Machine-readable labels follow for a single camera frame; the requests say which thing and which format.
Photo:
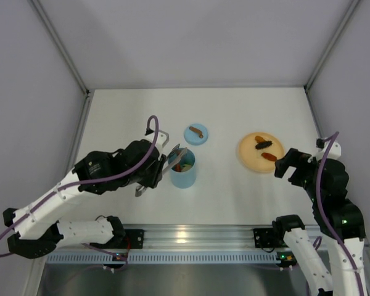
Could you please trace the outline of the orange yellow fried piece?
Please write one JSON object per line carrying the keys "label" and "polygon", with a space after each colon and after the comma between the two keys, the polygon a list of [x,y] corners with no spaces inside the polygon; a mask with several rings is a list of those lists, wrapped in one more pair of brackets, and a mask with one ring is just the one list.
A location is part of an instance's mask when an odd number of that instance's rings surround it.
{"label": "orange yellow fried piece", "polygon": [[259,143],[259,142],[265,142],[265,139],[262,138],[261,136],[255,136],[255,140],[256,140],[257,143]]}

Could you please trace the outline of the metal serving tongs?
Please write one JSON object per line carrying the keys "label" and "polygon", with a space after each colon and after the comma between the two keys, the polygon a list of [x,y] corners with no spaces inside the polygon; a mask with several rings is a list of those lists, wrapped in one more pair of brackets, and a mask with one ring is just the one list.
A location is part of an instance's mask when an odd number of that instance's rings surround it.
{"label": "metal serving tongs", "polygon": [[[180,148],[179,144],[175,146],[172,151],[168,155],[168,165],[162,169],[162,176],[164,176],[166,173],[168,173],[173,167],[175,167],[177,164],[180,163],[180,161],[185,157],[187,154],[187,147]],[[136,187],[135,190],[135,197],[142,196],[146,190],[148,190],[148,187],[139,185]]]}

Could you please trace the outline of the red orange grilled piece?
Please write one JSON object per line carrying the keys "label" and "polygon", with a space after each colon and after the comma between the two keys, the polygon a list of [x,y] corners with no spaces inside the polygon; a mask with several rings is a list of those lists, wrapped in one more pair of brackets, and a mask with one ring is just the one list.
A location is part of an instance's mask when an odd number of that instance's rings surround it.
{"label": "red orange grilled piece", "polygon": [[174,170],[176,172],[182,172],[182,168],[181,168],[181,165],[179,163],[177,163],[175,166],[174,166]]}

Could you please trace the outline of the light blue cylindrical container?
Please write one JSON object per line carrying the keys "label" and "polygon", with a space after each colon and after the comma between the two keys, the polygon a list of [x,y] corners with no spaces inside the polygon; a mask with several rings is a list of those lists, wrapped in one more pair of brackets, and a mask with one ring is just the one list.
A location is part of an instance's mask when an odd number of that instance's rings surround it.
{"label": "light blue cylindrical container", "polygon": [[[193,164],[192,168],[184,168],[184,164]],[[194,153],[188,149],[187,154],[179,163],[182,168],[182,172],[176,172],[174,167],[170,170],[170,179],[172,184],[180,189],[186,189],[191,187],[196,180],[196,161]]]}

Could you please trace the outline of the light blue round lid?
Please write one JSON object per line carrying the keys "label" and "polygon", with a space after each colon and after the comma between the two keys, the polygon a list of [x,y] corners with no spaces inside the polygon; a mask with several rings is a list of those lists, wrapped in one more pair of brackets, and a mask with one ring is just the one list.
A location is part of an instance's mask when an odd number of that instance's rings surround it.
{"label": "light blue round lid", "polygon": [[184,130],[185,141],[193,146],[204,144],[209,138],[208,129],[200,123],[193,123]]}

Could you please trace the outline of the orange madeleine cake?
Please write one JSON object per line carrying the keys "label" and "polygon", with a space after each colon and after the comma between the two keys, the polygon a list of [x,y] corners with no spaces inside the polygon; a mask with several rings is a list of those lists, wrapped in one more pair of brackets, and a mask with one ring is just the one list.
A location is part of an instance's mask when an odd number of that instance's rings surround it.
{"label": "orange madeleine cake", "polygon": [[262,153],[261,156],[271,162],[276,162],[278,159],[275,155],[267,152]]}

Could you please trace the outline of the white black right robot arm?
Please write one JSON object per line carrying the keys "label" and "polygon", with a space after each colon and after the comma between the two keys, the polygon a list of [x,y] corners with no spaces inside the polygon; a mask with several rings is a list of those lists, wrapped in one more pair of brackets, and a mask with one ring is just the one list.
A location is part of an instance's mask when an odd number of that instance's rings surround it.
{"label": "white black right robot arm", "polygon": [[329,267],[319,257],[298,215],[280,216],[272,222],[277,241],[292,251],[311,295],[367,294],[364,219],[360,209],[347,198],[349,175],[340,156],[338,143],[332,151],[324,148],[316,155],[291,148],[275,164],[277,178],[282,178],[289,167],[295,169],[289,182],[308,194],[321,240],[327,247]]}

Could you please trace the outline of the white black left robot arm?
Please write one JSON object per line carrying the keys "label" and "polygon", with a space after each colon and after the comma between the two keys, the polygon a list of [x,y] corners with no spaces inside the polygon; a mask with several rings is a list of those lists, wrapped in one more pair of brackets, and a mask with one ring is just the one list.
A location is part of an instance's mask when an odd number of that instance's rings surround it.
{"label": "white black left robot arm", "polygon": [[[115,152],[92,151],[81,159],[65,178],[44,197],[21,209],[8,208],[4,224],[14,229],[7,238],[10,253],[34,259],[69,245],[88,244],[97,249],[119,249],[124,246],[126,232],[116,216],[93,221],[64,221],[63,216],[83,202],[108,191],[116,191],[138,183],[155,188],[162,179],[167,159],[162,150],[168,140],[159,136],[157,143],[141,163],[152,144],[150,139],[131,142]],[[141,166],[130,174],[112,180],[114,175]]]}

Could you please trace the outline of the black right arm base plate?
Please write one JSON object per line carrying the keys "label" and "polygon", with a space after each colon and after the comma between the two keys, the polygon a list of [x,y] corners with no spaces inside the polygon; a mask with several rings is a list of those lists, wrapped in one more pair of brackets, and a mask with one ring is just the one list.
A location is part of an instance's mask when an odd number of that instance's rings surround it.
{"label": "black right arm base plate", "polygon": [[253,238],[256,248],[259,249],[275,249],[286,246],[280,233],[273,228],[254,228]]}

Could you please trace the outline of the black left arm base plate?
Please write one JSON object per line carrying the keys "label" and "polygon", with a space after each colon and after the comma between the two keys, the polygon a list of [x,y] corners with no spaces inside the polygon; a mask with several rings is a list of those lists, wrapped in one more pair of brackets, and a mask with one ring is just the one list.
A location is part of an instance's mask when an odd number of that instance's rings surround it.
{"label": "black left arm base plate", "polygon": [[142,249],[144,245],[143,229],[125,229],[114,235],[110,249]]}

